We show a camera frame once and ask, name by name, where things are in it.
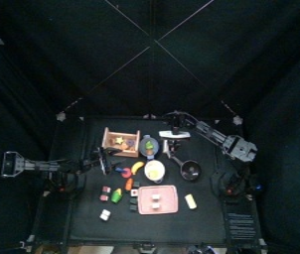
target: wooden box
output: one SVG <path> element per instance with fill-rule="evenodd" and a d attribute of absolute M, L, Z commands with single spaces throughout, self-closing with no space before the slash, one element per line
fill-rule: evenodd
<path fill-rule="evenodd" d="M 106 127 L 102 139 L 102 147 L 121 149 L 122 152 L 116 154 L 116 156 L 138 157 L 140 137 L 140 131 L 137 131 L 137 134 L 110 132 L 109 128 Z"/>

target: red toy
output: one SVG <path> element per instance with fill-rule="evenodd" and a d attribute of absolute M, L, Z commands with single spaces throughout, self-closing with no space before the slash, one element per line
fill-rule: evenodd
<path fill-rule="evenodd" d="M 124 172 L 121 174 L 126 179 L 129 179 L 133 175 L 132 170 L 129 168 L 124 169 Z"/>
<path fill-rule="evenodd" d="M 108 202 L 109 201 L 109 196 L 112 193 L 112 188 L 110 187 L 102 187 L 102 194 L 101 194 L 101 201 Z"/>

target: black curtain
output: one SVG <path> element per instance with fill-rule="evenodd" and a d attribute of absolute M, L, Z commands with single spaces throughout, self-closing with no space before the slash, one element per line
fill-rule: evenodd
<path fill-rule="evenodd" d="M 300 249 L 300 1 L 0 0 L 0 38 L 0 152 L 47 159 L 63 110 L 232 117 L 224 101 L 259 147 L 264 235 Z M 0 183 L 0 244 L 35 185 Z"/>
<path fill-rule="evenodd" d="M 0 153 L 18 151 L 33 160 L 46 160 L 57 116 L 14 59 L 0 48 Z M 27 240 L 41 190 L 35 178 L 0 181 L 0 250 Z"/>
<path fill-rule="evenodd" d="M 300 253 L 300 61 L 248 117 L 259 148 L 256 170 L 266 192 L 259 198 L 266 239 Z"/>

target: yellow sponge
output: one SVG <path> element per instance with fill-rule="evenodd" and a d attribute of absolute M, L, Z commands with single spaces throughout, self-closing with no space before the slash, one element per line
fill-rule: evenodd
<path fill-rule="evenodd" d="M 188 194 L 188 195 L 185 196 L 185 198 L 187 198 L 187 201 L 188 201 L 189 209 L 196 209 L 199 206 L 197 206 L 197 204 L 196 204 L 193 195 L 192 195 L 192 194 Z"/>

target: banana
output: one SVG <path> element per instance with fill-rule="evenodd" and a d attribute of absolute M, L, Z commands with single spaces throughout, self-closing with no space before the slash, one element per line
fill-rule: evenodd
<path fill-rule="evenodd" d="M 132 173 L 136 175 L 137 171 L 145 166 L 144 162 L 137 162 L 132 168 Z"/>

